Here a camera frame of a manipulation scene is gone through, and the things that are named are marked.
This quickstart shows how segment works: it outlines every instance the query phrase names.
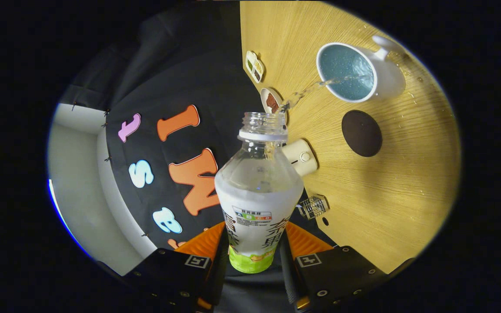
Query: bottle label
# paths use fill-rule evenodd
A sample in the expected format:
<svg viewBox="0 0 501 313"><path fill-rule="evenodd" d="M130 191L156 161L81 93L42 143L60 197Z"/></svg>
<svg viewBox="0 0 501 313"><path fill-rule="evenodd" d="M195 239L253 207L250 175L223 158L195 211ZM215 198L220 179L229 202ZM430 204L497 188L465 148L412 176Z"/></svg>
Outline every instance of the bottle label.
<svg viewBox="0 0 501 313"><path fill-rule="evenodd" d="M268 269L301 196L302 184L272 193L239 190L218 177L215 185L229 236L231 265L244 273Z"/></svg>

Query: orange gripper pad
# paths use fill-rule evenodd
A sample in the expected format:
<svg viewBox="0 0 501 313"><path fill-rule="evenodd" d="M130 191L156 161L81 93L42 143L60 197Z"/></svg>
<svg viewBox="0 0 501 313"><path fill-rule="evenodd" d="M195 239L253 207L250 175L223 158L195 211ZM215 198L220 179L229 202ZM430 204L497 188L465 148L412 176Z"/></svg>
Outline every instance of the orange gripper pad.
<svg viewBox="0 0 501 313"><path fill-rule="evenodd" d="M221 222L209 230L202 232L195 238L187 241L179 248L175 249L177 252L193 254L195 256L209 257L212 262L217 251L217 245L221 237L221 232L225 227L225 222Z"/></svg>
<svg viewBox="0 0 501 313"><path fill-rule="evenodd" d="M298 256L305 256L333 249L329 244L317 236L291 222L287 222L286 232L293 259Z"/></svg>

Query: mug handle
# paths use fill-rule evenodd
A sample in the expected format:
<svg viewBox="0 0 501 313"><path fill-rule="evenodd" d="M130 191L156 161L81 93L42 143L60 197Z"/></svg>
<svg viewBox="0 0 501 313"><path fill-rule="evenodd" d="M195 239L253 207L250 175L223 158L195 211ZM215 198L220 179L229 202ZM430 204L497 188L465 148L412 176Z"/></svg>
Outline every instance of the mug handle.
<svg viewBox="0 0 501 313"><path fill-rule="evenodd" d="M386 59L390 51L405 53L405 50L403 50L403 48L399 44L389 40L388 38L374 35L372 36L372 40L374 40L374 42L376 42L380 46L380 49L376 51L374 55L382 61Z"/></svg>

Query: orange letter m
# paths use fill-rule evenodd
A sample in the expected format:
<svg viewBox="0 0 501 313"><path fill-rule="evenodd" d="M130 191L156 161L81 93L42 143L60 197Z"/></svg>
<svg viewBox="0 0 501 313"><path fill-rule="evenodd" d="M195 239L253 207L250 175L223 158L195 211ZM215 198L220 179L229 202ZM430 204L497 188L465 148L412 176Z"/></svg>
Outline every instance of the orange letter m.
<svg viewBox="0 0 501 313"><path fill-rule="evenodd" d="M190 214L196 216L200 210L219 204L217 194L210 196L215 189L214 178L201 176L203 173L215 174L216 172L217 163L212 151L208 148L196 158L181 164L169 164L169 176L174 182L193 185L193 189L183 200Z"/></svg>

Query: plastic bottle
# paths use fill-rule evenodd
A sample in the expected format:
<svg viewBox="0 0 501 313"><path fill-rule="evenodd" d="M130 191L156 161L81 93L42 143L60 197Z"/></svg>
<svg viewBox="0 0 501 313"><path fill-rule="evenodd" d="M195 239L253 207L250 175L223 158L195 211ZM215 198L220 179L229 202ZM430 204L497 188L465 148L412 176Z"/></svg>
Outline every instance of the plastic bottle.
<svg viewBox="0 0 501 313"><path fill-rule="evenodd" d="M303 181L282 152L285 115L245 113L238 151L215 176L229 234L229 261L244 273L262 272L273 255Z"/></svg>

